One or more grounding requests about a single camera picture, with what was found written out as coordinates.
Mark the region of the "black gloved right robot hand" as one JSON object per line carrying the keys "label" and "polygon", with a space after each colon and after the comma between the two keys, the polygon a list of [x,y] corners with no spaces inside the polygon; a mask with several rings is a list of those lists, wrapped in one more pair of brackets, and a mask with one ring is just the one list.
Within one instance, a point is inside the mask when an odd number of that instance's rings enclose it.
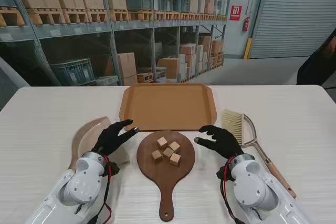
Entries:
{"label": "black gloved right robot hand", "polygon": [[217,152],[220,156],[226,159],[244,153],[236,138],[226,129],[213,125],[204,125],[199,129],[199,132],[211,136],[212,140],[195,137],[194,142],[209,150]]}

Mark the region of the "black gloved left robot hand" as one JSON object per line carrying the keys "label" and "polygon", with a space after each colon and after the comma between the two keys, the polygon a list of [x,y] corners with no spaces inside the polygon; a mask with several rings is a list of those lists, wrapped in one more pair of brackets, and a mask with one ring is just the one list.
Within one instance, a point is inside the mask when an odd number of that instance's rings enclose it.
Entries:
{"label": "black gloved left robot hand", "polygon": [[109,158],[109,155],[140,131],[138,127],[134,127],[121,135],[119,134],[124,127],[129,126],[132,123],[133,121],[131,119],[127,119],[108,126],[100,133],[98,140],[91,151]]}

